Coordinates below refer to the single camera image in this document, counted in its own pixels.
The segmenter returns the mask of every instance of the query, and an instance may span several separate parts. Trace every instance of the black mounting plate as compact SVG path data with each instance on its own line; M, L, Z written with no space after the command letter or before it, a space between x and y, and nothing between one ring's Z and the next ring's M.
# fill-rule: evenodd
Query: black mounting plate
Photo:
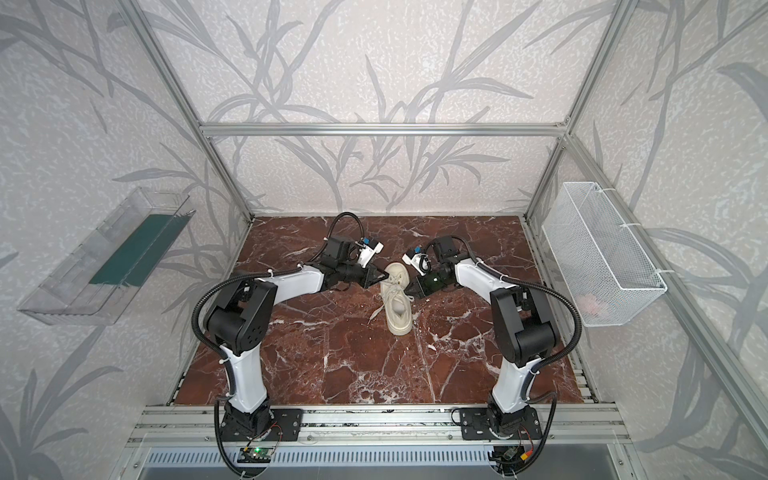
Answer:
M277 427L272 427L270 432L261 439L263 442L295 442L299 439L299 430L301 430L301 418L304 415L302 409L271 409ZM240 427L237 422L231 422L228 415L224 415L223 425L221 426L222 442L247 442L247 436L250 435L246 429Z
M488 407L478 409L458 409L458 422L462 426L462 439L464 440L499 440L491 433L488 422ZM525 415L521 427L525 427L531 435L531 440L540 440L541 423L538 421L538 413L531 406L525 407ZM515 432L509 438L510 440L519 440L520 435Z

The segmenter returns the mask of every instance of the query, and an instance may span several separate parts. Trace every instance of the leaf pattern wallpaper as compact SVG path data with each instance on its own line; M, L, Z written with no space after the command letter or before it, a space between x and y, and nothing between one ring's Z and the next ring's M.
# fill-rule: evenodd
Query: leaf pattern wallpaper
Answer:
M662 3L633 13L576 134L768 393L768 2ZM556 185L583 179L566 155L535 231ZM768 478L663 300L586 340L599 396L620 405L651 476Z
M205 122L560 122L614 8L612 0L141 4ZM115 17L110 27L124 24ZM464 214L525 211L521 192L535 189L554 139L214 143L255 212Z
M0 3L0 478L105 478L194 346L190 309L247 232L117 6ZM197 213L116 324L17 305L135 187Z

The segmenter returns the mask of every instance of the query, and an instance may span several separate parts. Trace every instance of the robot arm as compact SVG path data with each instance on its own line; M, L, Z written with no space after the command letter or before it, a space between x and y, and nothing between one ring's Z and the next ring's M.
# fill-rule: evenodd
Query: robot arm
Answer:
M420 276L406 288L406 293L423 298L457 285L469 288L491 304L494 335L504 359L488 400L488 421L496 436L509 436L530 415L526 410L532 409L528 405L532 382L523 391L525 378L558 342L549 302L543 292L504 281L501 274L494 276L486 271L490 270L488 267L482 269L479 261L459 252L452 237L434 239L429 245L434 247L438 267L434 271L419 270ZM421 266L429 265L417 257L410 258ZM529 310L531 315L521 318L522 310Z
M260 344L273 306L328 290L338 282L368 288L389 276L370 263L381 251L381 243L367 238L357 243L343 237L330 237L326 242L318 260L297 271L225 286L205 316L204 326L227 354L222 362L230 362L231 380L237 386L225 405L225 422L236 423L246 436L260 435L271 422L269 396L261 378Z

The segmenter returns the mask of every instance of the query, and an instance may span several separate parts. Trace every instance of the white wire basket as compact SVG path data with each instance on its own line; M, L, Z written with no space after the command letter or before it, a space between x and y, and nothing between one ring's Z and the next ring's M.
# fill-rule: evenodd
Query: white wire basket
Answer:
M667 291L595 182L564 182L543 230L586 326L624 325Z

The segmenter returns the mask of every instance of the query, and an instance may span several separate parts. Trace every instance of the red marble floor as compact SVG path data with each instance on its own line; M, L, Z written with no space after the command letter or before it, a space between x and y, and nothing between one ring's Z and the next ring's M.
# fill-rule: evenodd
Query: red marble floor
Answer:
M238 270L294 267L322 243L330 218L258 218ZM540 281L517 217L364 217L368 237L384 243L374 262L384 267L409 248L441 234L458 234L489 265L522 280ZM335 233L358 236L352 220ZM416 275L409 266L411 278ZM305 295L275 306L261 346L263 380L273 404L484 403L502 355L490 306L469 289L435 293L413 303L414 327L392 335L379 287L353 284L343 292ZM218 357L200 346L175 403L209 405L226 388ZM531 396L556 389L559 402L581 402L567 360L541 371Z

